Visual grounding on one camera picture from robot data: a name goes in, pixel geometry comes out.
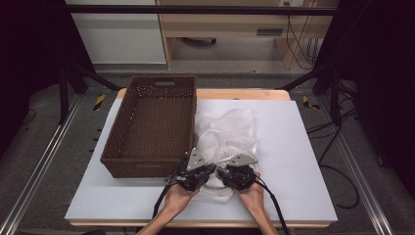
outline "black curtain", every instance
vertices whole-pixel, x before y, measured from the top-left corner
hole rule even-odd
[[[349,8],[360,4],[341,3]],[[354,20],[334,18],[316,66],[327,62]],[[380,159],[395,169],[415,197],[414,25],[415,1],[374,0],[332,59],[337,60],[339,78],[356,83],[356,108]],[[328,88],[330,77],[322,74],[319,82]]]
[[[64,0],[0,0],[0,156],[28,111],[31,94],[59,82],[66,63],[94,71]],[[83,82],[72,74],[71,82]]]

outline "black pole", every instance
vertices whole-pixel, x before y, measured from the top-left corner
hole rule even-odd
[[[246,7],[246,6],[148,6],[148,5],[47,5],[54,11],[89,14],[210,14],[210,15],[283,15],[283,16],[341,16],[355,14],[355,10],[303,7]]]
[[[306,81],[317,77],[321,74],[321,72],[325,72],[326,68],[328,68],[328,63],[322,64],[320,67],[314,68],[313,70],[311,70],[310,72],[304,74],[303,76],[299,77],[298,79],[288,83],[287,85],[283,86],[283,87],[278,87],[275,88],[276,90],[286,90],[286,91],[290,91],[294,88],[296,88],[297,86],[305,83]]]
[[[98,75],[97,73],[87,70],[86,68],[78,65],[78,64],[70,64],[71,68],[74,68],[76,71],[80,72],[82,75],[88,76],[89,78],[103,84],[104,86],[117,91],[122,89],[122,87],[117,86],[115,84],[113,84],[112,82],[109,82],[107,80],[105,80],[103,77],[101,77],[100,75]]]

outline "metal rail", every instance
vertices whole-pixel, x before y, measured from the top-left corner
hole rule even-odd
[[[319,104],[322,105],[322,110],[328,119],[330,118],[329,104],[326,99],[322,99],[320,96],[317,96]],[[369,186],[369,183],[366,181],[365,176],[363,175],[360,167],[358,166],[353,153],[351,152],[348,144],[345,140],[345,137],[342,133],[339,133],[338,136],[338,146],[339,150],[342,153],[342,157],[347,166],[350,177],[355,183],[357,190],[360,194],[360,199],[363,205],[366,208],[367,213],[373,223],[373,226],[376,229],[376,232],[379,235],[392,235],[392,228],[389,225],[389,222],[382,211],[381,206],[378,203],[372,189]]]
[[[28,179],[24,189],[21,192],[18,200],[13,206],[12,210],[9,212],[7,218],[3,221],[0,226],[0,235],[12,235],[15,233],[16,229],[21,222],[25,211],[27,210],[31,200],[33,199],[34,194],[39,187],[43,176],[46,173],[46,170],[49,167],[50,162],[54,159],[55,154],[67,133],[67,130],[70,126],[70,123],[75,116],[75,113],[79,107],[80,101],[82,100],[82,95],[75,95],[74,100],[70,105],[70,113],[63,124],[60,124],[55,131],[54,136],[49,142],[48,147],[43,153],[42,157],[39,160],[33,174]]]

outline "basket handle hole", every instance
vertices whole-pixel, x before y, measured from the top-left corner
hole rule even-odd
[[[174,81],[156,81],[156,86],[174,86]]]

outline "wire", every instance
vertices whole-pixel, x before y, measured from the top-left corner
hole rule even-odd
[[[271,192],[271,190],[268,189],[268,187],[265,185],[264,182],[261,183],[261,182],[257,181],[256,179],[254,179],[254,182],[257,183],[259,186],[261,186],[263,189],[265,189],[266,192],[268,192],[269,197],[271,198],[272,202],[274,203],[275,209],[277,210],[278,216],[280,217],[280,222],[281,222],[281,225],[282,225],[282,227],[284,229],[285,234],[286,235],[290,235],[290,230],[287,227],[287,224],[285,222],[284,216],[281,213],[280,206],[278,205],[278,201],[275,198],[274,194]]]
[[[157,213],[159,212],[159,207],[160,207],[160,204],[161,204],[162,199],[164,198],[165,194],[167,194],[167,191],[170,189],[170,187],[173,186],[174,184],[176,184],[176,183],[167,184],[162,189],[161,194],[160,194],[160,196],[159,196],[159,198],[158,198],[158,200],[157,200],[157,202],[155,204],[155,208],[153,210],[153,217],[152,218],[156,217]]]
[[[294,38],[296,39],[296,42],[298,43],[298,45],[299,45],[299,47],[300,47],[300,50],[301,50],[301,52],[302,52],[302,55],[303,55],[303,56],[305,57],[305,59],[307,60],[307,58],[306,58],[306,56],[304,55],[304,52],[302,51],[302,48],[301,48],[301,46],[300,46],[300,42],[297,40],[296,34],[294,33],[293,28],[291,27],[290,15],[288,15],[287,17],[288,17],[288,23],[287,23],[287,33],[286,33],[286,35],[287,35],[287,36],[286,36],[287,46],[288,46],[288,48],[290,49],[291,53],[293,54],[294,59],[296,60],[297,65],[299,65],[299,67],[300,67],[300,68],[302,68],[302,69],[313,69],[313,67],[309,67],[309,68],[307,68],[307,67],[303,67],[302,65],[300,65],[300,62],[299,62],[299,60],[297,59],[296,54],[294,53],[293,49],[291,49],[290,42],[289,42],[289,40],[288,40],[288,33],[289,33],[289,31],[290,31],[290,30],[293,32],[293,36],[294,36]]]
[[[330,135],[334,135],[335,133],[336,132],[326,134],[326,135],[322,135],[322,136],[313,136],[313,137],[309,137],[309,139],[323,139],[323,138],[329,137]]]
[[[348,117],[350,117],[350,116],[354,115],[354,112],[355,112],[355,111],[356,111],[356,109],[351,109],[351,110],[349,110],[349,111],[345,112],[343,115],[341,115],[341,119],[343,119],[343,118],[348,118]],[[329,121],[329,122],[324,123],[324,124],[319,124],[319,125],[313,126],[313,127],[311,127],[311,128],[309,128],[309,129],[308,129],[308,130],[310,130],[310,129],[312,129],[312,130],[308,131],[307,133],[312,133],[312,132],[315,132],[315,131],[317,131],[317,130],[323,129],[323,128],[325,128],[325,127],[327,127],[327,126],[331,125],[332,123],[333,123],[332,121]],[[359,204],[359,202],[360,202],[360,194],[359,194],[359,191],[357,190],[356,185],[353,183],[353,181],[352,181],[352,180],[351,180],[351,179],[350,179],[347,175],[345,175],[345,174],[344,174],[343,172],[341,172],[340,170],[338,170],[338,169],[336,169],[336,168],[334,168],[334,167],[332,167],[332,166],[326,165],[326,164],[321,164],[321,163],[323,162],[324,157],[326,156],[327,152],[329,151],[330,147],[332,146],[332,144],[333,144],[333,143],[334,143],[334,141],[336,140],[337,136],[339,135],[339,133],[340,133],[340,131],[341,131],[341,128],[342,128],[342,126],[340,125],[340,126],[339,126],[339,128],[336,130],[336,132],[335,132],[335,136],[333,136],[333,138],[331,139],[331,141],[330,141],[330,142],[329,142],[329,144],[327,145],[326,149],[324,150],[323,154],[321,155],[320,160],[318,161],[318,166],[319,166],[320,168],[328,168],[328,169],[330,169],[330,170],[332,170],[332,171],[334,171],[334,172],[338,173],[339,175],[341,175],[342,177],[344,177],[344,178],[345,178],[345,180],[347,180],[347,181],[351,184],[351,186],[353,187],[354,193],[355,193],[355,195],[356,195],[356,199],[355,199],[354,203],[353,203],[351,206],[345,206],[345,205],[337,204],[334,200],[332,200],[333,204],[334,204],[336,207],[341,208],[341,209],[345,209],[345,210],[351,210],[351,209],[356,208],[356,207],[357,207],[357,205],[358,205],[358,204]]]
[[[34,120],[34,118],[37,116],[37,112],[36,112],[36,110],[34,110],[34,109],[28,109],[28,110],[33,112],[33,116],[32,116],[29,120],[27,120],[27,121],[25,121],[24,123],[22,123],[22,125],[26,125],[26,124],[28,124],[29,122],[33,121],[33,120]]]
[[[310,48],[311,48],[311,38],[308,39],[308,43],[307,43],[307,51],[306,51],[307,53],[306,54],[307,54],[307,59],[308,60],[310,59],[309,58],[310,57],[310,53],[309,53],[310,52]]]
[[[313,0],[312,1],[312,3],[311,3],[311,6],[314,6],[314,3],[315,3],[315,0]],[[290,15],[287,15],[287,17],[288,17],[288,23],[287,23],[287,46],[288,46],[288,48],[290,49],[290,51],[291,51],[291,53],[293,54],[293,56],[294,56],[294,59],[296,60],[296,62],[297,62],[297,65],[299,65],[299,67],[300,68],[302,68],[302,69],[314,69],[314,64],[315,64],[315,61],[316,61],[316,54],[317,54],[317,41],[318,41],[318,39],[315,39],[315,40],[317,40],[317,41],[315,41],[315,43],[314,43],[314,51],[313,51],[313,56],[311,57],[312,59],[310,60],[309,58],[308,58],[308,55],[307,56],[305,56],[305,54],[304,54],[304,51],[302,50],[302,47],[301,47],[301,44],[300,44],[300,41],[297,39],[297,36],[296,36],[296,34],[295,34],[295,32],[294,32],[294,30],[293,30],[293,27],[292,27],[292,25],[291,25],[291,19],[290,19]],[[304,30],[305,30],[305,25],[302,27],[302,31],[301,31],[301,35],[304,33]],[[305,60],[311,65],[311,67],[310,68],[306,68],[306,67],[303,67],[302,65],[300,65],[300,63],[299,63],[299,60],[297,59],[297,56],[296,56],[296,54],[294,53],[294,51],[293,51],[293,49],[291,48],[291,46],[290,46],[290,42],[289,42],[289,40],[288,40],[288,33],[289,33],[289,31],[291,31],[292,32],[292,34],[293,34],[293,36],[294,36],[294,39],[296,40],[296,42],[297,42],[297,45],[299,46],[299,48],[300,48],[300,51],[301,51],[301,53],[302,53],[302,55],[304,56],[304,58],[305,58]]]
[[[339,102],[339,105],[341,106],[345,101],[348,101],[348,100],[353,101],[353,98],[352,97],[345,97]]]
[[[329,165],[326,165],[326,164],[321,164],[320,167],[321,168],[328,168],[328,169],[340,174],[342,177],[344,177],[351,184],[351,186],[353,187],[354,193],[356,195],[356,200],[354,201],[354,203],[351,206],[340,205],[340,204],[337,204],[334,200],[332,200],[333,204],[336,207],[341,208],[341,209],[346,209],[346,210],[355,209],[357,207],[357,205],[359,204],[359,202],[360,202],[360,196],[359,196],[359,191],[357,190],[357,187],[353,183],[353,181],[347,175],[345,175],[343,172],[341,172],[340,170],[338,170],[338,169],[336,169],[332,166],[329,166]]]

